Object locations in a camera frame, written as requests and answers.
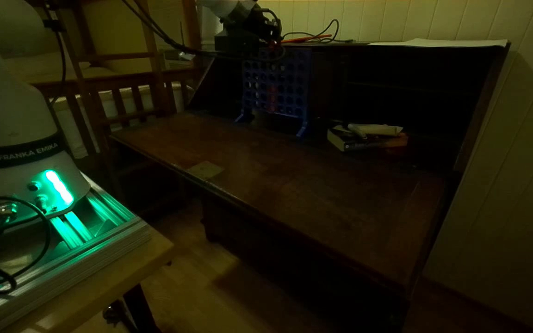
desk surface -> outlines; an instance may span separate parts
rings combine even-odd
[[[416,280],[446,194],[442,174],[383,154],[350,157],[194,113],[115,141],[400,292]]]
[[[7,331],[72,331],[111,302],[120,300],[124,292],[167,263],[174,246],[152,228],[146,228],[146,233],[148,241],[143,246],[65,291],[54,302],[7,328]]]

metal stand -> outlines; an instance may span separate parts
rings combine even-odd
[[[131,318],[141,333],[159,333],[150,305],[143,294],[141,285],[135,285],[124,296],[124,304],[131,313]]]
[[[106,307],[102,313],[104,320],[111,326],[122,324],[128,333],[137,333],[135,324],[131,322],[128,311],[124,309],[122,302],[113,302],[111,305]]]

wall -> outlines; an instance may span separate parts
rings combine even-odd
[[[285,32],[509,39],[511,56],[426,276],[533,326],[533,0],[261,0]]]

wooden floor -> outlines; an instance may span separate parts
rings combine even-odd
[[[192,200],[152,226],[174,244],[174,259],[143,289],[163,333],[328,333],[331,322],[268,281],[220,244],[207,243],[202,207]],[[102,315],[78,333],[122,333]],[[422,281],[407,315],[405,333],[518,333],[520,326]]]

stack of books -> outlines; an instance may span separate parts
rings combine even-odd
[[[370,148],[402,148],[407,146],[407,135],[400,126],[333,126],[326,133],[328,143],[331,143],[339,152],[359,152]]]

